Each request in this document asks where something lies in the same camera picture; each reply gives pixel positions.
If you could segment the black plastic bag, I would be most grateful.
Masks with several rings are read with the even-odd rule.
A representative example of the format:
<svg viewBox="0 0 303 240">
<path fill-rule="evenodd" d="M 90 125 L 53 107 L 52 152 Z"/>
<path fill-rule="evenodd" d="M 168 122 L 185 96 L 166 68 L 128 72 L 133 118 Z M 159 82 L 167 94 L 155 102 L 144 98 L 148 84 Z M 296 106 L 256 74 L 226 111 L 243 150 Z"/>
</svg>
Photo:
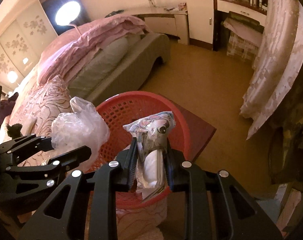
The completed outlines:
<svg viewBox="0 0 303 240">
<path fill-rule="evenodd" d="M 7 135 L 9 137 L 11 137 L 11 139 L 17 139 L 17 138 L 22 137 L 22 133 L 21 133 L 22 125 L 21 124 L 17 123 L 12 126 L 7 124 L 6 128 L 7 128 Z"/>
</svg>

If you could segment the clear plastic bag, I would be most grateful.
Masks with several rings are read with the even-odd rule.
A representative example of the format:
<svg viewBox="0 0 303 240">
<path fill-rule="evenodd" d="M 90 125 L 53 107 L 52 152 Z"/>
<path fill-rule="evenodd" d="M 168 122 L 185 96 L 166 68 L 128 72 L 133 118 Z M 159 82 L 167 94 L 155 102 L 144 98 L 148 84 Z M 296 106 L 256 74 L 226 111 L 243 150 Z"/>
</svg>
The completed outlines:
<svg viewBox="0 0 303 240">
<path fill-rule="evenodd" d="M 87 146 L 91 149 L 91 156 L 79 166 L 86 172 L 98 158 L 100 147 L 109 140 L 110 130 L 92 102 L 75 96 L 71 98 L 70 106 L 71 113 L 60 113 L 52 122 L 54 150 L 49 157 Z"/>
</svg>

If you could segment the printed white snack package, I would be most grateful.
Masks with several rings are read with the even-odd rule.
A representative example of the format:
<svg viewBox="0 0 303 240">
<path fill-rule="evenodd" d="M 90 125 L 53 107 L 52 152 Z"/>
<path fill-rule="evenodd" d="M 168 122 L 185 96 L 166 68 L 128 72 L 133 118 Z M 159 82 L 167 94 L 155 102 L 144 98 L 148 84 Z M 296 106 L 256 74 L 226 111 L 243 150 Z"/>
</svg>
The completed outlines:
<svg viewBox="0 0 303 240">
<path fill-rule="evenodd" d="M 145 116 L 123 128 L 137 140 L 137 193 L 147 201 L 161 193 L 167 181 L 163 155 L 167 153 L 169 133 L 176 126 L 172 111 Z"/>
</svg>

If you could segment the red plastic mesh trash basket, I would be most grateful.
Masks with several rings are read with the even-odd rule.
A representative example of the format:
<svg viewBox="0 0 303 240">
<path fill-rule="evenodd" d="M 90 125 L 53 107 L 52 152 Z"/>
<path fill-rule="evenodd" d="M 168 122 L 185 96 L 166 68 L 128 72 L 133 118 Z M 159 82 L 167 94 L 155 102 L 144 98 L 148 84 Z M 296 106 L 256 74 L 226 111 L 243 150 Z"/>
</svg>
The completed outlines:
<svg viewBox="0 0 303 240">
<path fill-rule="evenodd" d="M 176 122 L 168 139 L 173 149 L 187 159 L 191 153 L 191 136 L 187 122 L 178 107 L 165 97 L 151 92 L 133 91 L 115 95 L 96 107 L 110 130 L 109 140 L 100 147 L 99 155 L 88 172 L 112 161 L 118 152 L 131 143 L 132 136 L 123 125 L 163 111 L 172 111 Z"/>
</svg>

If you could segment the purple garment on bed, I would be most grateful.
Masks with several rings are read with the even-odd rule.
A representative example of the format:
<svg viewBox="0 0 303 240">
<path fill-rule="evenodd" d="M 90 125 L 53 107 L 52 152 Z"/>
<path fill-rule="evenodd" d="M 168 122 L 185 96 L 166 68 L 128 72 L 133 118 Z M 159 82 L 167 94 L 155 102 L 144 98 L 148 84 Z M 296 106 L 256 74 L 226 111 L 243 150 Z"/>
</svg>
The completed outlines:
<svg viewBox="0 0 303 240">
<path fill-rule="evenodd" d="M 8 100 L 0 101 L 0 126 L 2 125 L 5 117 L 11 115 L 18 96 L 19 94 L 16 92 Z"/>
</svg>

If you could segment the rose pattern bedspread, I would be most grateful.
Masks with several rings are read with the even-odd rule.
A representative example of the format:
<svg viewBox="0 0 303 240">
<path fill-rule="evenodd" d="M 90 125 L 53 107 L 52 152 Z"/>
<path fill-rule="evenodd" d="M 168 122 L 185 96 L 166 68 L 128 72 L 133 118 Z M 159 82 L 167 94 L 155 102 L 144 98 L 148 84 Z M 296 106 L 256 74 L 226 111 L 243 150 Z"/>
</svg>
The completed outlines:
<svg viewBox="0 0 303 240">
<path fill-rule="evenodd" d="M 23 135 L 50 136 L 53 120 L 60 113 L 71 112 L 70 93 L 64 80 L 54 77 L 39 87 L 37 75 L 29 73 L 15 89 L 19 96 L 11 114 L 0 127 L 0 143 L 9 141 L 6 125 L 21 124 Z M 158 225 L 167 217 L 167 200 L 140 209 L 117 209 L 119 239 L 164 239 Z"/>
</svg>

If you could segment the white sliding door wardrobe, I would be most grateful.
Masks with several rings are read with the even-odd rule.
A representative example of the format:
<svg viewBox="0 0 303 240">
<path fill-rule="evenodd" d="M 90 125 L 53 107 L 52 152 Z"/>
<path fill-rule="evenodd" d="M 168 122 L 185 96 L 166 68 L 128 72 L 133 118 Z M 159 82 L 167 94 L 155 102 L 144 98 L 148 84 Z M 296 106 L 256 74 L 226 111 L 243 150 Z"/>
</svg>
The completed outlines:
<svg viewBox="0 0 303 240">
<path fill-rule="evenodd" d="M 13 91 L 57 37 L 39 0 L 22 11 L 0 35 L 0 86 Z"/>
</svg>

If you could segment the dark red low stool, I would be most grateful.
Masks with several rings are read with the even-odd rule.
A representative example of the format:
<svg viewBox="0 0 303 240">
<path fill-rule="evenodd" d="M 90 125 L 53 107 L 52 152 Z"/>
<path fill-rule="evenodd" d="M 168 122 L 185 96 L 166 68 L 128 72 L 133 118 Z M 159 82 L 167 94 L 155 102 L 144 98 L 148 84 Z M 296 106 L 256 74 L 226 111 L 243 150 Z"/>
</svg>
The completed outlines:
<svg viewBox="0 0 303 240">
<path fill-rule="evenodd" d="M 176 122 L 169 140 L 173 149 L 181 151 L 185 159 L 195 162 L 212 139 L 216 128 L 184 107 L 170 100 Z"/>
</svg>

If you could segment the folded pink quilt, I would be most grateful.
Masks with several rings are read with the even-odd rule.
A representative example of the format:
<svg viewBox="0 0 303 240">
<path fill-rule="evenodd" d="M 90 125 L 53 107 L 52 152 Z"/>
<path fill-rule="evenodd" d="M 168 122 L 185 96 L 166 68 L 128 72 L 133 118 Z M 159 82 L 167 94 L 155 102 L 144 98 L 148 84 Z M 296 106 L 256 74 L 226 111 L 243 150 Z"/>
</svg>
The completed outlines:
<svg viewBox="0 0 303 240">
<path fill-rule="evenodd" d="M 43 86 L 55 76 L 71 81 L 96 52 L 129 34 L 150 33 L 138 17 L 118 14 L 83 24 L 59 35 L 42 52 L 37 83 Z"/>
</svg>

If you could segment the white low tv cabinet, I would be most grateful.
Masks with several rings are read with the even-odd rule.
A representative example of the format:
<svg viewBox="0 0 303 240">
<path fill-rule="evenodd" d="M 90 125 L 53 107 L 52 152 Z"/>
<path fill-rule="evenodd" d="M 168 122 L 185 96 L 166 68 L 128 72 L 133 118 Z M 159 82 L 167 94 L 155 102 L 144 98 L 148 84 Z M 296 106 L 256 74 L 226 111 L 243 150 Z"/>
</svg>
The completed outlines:
<svg viewBox="0 0 303 240">
<path fill-rule="evenodd" d="M 187 10 L 179 10 L 178 8 L 170 10 L 163 7 L 136 7 L 113 11 L 107 14 L 106 17 L 116 14 L 138 17 L 146 23 L 151 31 L 175 36 L 180 44 L 190 44 Z"/>
</svg>

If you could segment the plaid covered dresser stool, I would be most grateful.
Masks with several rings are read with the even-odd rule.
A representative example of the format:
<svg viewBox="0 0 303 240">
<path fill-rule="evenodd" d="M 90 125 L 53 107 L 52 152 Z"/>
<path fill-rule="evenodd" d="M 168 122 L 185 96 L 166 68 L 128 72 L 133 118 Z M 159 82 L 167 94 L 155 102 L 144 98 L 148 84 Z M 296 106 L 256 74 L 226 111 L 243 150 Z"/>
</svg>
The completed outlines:
<svg viewBox="0 0 303 240">
<path fill-rule="evenodd" d="M 262 42 L 264 27 L 256 20 L 229 12 L 222 23 L 229 31 L 227 55 L 245 63 L 253 63 Z"/>
</svg>

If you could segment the pink lace curtain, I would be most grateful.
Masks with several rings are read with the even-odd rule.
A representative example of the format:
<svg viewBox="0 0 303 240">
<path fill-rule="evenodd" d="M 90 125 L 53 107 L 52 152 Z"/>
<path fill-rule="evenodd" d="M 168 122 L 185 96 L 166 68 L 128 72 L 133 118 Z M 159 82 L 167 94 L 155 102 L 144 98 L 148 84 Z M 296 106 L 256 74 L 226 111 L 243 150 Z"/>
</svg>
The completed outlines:
<svg viewBox="0 0 303 240">
<path fill-rule="evenodd" d="M 268 0 L 262 43 L 240 115 L 251 118 L 251 138 L 291 90 L 303 64 L 303 6 L 299 0 Z"/>
</svg>

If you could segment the white tall cabinet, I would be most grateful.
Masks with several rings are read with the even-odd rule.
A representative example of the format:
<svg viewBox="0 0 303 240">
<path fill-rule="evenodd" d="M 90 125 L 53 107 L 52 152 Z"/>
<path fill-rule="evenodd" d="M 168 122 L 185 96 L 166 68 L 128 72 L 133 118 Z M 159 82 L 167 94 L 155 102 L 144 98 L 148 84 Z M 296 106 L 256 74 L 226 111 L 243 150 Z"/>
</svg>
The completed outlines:
<svg viewBox="0 0 303 240">
<path fill-rule="evenodd" d="M 186 0 L 190 43 L 213 49 L 214 0 Z"/>
</svg>

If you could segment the dresser with cosmetics shelf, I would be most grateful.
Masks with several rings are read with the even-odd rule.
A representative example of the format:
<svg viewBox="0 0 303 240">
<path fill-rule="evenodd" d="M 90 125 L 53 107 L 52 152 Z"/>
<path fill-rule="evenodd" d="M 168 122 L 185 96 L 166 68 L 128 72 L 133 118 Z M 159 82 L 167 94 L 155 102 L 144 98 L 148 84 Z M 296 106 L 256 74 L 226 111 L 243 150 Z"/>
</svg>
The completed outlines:
<svg viewBox="0 0 303 240">
<path fill-rule="evenodd" d="M 267 16 L 268 0 L 214 0 L 213 49 L 227 45 L 229 31 L 223 22 L 231 17 L 262 33 Z"/>
</svg>

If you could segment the grey bed frame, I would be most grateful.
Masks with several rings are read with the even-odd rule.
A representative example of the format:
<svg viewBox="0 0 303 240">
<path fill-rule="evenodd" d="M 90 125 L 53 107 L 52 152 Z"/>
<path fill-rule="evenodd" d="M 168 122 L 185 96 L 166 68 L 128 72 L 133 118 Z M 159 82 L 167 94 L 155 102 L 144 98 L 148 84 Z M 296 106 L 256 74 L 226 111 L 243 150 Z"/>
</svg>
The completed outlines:
<svg viewBox="0 0 303 240">
<path fill-rule="evenodd" d="M 72 97 L 95 106 L 120 93 L 138 90 L 152 68 L 170 58 L 170 39 L 165 34 L 128 35 L 94 55 L 68 83 Z"/>
</svg>

